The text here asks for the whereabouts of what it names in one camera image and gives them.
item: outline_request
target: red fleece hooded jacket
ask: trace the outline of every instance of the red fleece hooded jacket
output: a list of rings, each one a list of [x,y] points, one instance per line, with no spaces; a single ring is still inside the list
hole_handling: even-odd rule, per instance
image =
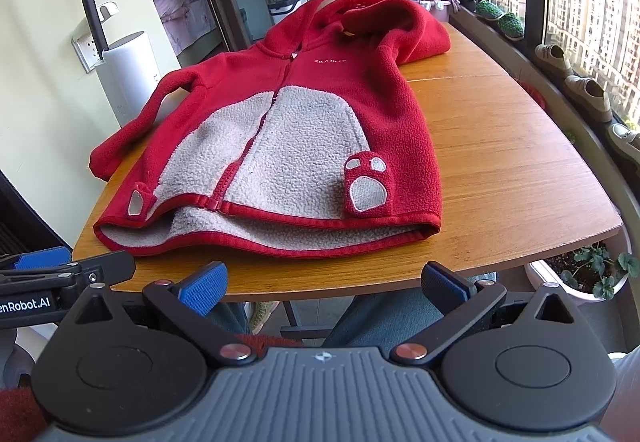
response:
[[[91,155],[108,180],[164,97],[156,129],[95,234],[154,255],[193,244],[286,257],[362,253],[440,228],[438,166],[398,65],[449,50],[410,0],[310,0],[240,52],[167,74]]]

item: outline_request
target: wall outlet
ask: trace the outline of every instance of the wall outlet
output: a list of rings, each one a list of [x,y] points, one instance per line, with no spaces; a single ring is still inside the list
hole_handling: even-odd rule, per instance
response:
[[[86,73],[91,72],[95,68],[95,64],[100,61],[98,50],[95,48],[94,37],[91,34],[85,34],[77,40],[72,39],[74,50],[80,59],[80,63],[84,67]]]

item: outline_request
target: wooden table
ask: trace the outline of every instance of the wooden table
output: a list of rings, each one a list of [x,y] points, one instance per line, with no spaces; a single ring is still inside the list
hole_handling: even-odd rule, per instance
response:
[[[139,291],[178,281],[211,260],[228,267],[228,301],[309,299],[419,285],[437,260],[471,276],[556,255],[614,235],[622,220],[574,147],[508,74],[447,25],[449,53],[404,65],[427,119],[442,175],[442,230],[375,253],[325,260],[278,259],[215,246],[136,260]],[[89,216],[74,250],[108,250],[92,226],[142,152],[129,154]]]

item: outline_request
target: white cylindrical appliance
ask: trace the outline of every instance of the white cylindrical appliance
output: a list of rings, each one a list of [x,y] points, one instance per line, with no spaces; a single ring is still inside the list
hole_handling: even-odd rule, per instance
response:
[[[138,117],[160,80],[149,37],[138,31],[103,51],[95,71],[121,127]]]

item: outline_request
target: gray ribbed panel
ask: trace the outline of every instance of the gray ribbed panel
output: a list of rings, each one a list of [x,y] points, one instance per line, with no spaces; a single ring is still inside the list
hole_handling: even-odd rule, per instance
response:
[[[325,362],[316,359],[323,351]],[[106,442],[51,429],[39,442]],[[492,430],[464,417],[428,372],[377,348],[270,348],[252,366],[222,370],[187,414],[122,442],[606,442],[593,427],[546,439]]]

